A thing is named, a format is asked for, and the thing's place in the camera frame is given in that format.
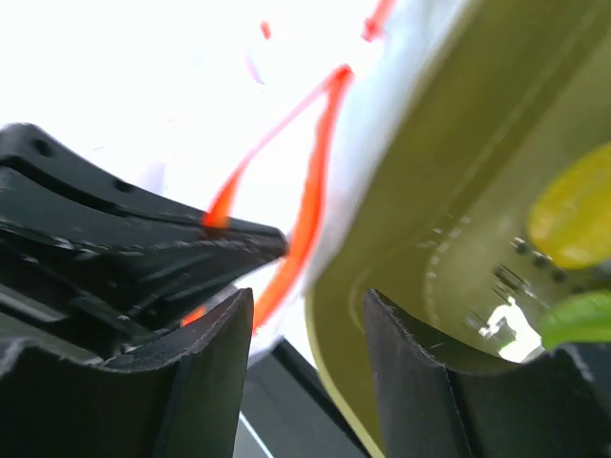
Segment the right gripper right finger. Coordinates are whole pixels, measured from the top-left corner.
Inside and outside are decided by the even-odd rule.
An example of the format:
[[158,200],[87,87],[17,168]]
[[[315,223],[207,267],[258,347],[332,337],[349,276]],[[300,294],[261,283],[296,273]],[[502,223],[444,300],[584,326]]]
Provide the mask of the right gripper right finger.
[[527,364],[472,348],[376,290],[365,335],[389,457],[606,457],[610,347],[569,343]]

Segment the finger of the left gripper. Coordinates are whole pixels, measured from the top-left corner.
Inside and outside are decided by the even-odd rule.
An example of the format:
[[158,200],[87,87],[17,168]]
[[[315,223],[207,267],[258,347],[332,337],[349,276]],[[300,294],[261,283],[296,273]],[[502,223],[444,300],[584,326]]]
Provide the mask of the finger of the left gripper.
[[32,124],[1,131],[1,309],[74,344],[165,334],[238,278],[280,258],[276,228],[127,183]]

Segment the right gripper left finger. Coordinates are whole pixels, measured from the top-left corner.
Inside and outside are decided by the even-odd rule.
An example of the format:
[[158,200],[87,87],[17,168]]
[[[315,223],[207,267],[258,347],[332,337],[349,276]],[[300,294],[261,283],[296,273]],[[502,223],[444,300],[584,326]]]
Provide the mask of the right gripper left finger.
[[28,338],[1,342],[5,457],[229,457],[253,319],[241,289],[104,364]]

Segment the green toy starfruit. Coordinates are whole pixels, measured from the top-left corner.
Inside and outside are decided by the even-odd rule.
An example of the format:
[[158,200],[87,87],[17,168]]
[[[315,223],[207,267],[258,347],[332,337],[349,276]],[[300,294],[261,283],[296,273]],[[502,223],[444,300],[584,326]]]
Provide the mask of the green toy starfruit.
[[577,294],[548,312],[539,334],[546,350],[562,344],[610,342],[610,291]]

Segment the yellow toy starfruit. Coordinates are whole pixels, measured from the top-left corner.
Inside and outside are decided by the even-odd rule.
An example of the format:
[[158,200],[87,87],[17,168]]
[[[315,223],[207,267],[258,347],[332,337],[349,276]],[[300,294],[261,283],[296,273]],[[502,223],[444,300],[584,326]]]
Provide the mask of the yellow toy starfruit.
[[530,208],[529,241],[559,267],[610,260],[610,144],[580,157],[554,178]]

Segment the clear zip bag orange zipper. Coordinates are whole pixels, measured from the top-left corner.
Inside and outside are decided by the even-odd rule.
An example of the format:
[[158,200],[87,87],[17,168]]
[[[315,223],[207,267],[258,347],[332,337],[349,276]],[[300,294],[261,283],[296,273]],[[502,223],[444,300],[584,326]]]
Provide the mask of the clear zip bag orange zipper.
[[303,297],[335,257],[465,1],[234,1],[203,34],[204,143],[172,154],[164,191],[279,229],[286,255],[235,280],[254,297],[257,356],[304,323]]

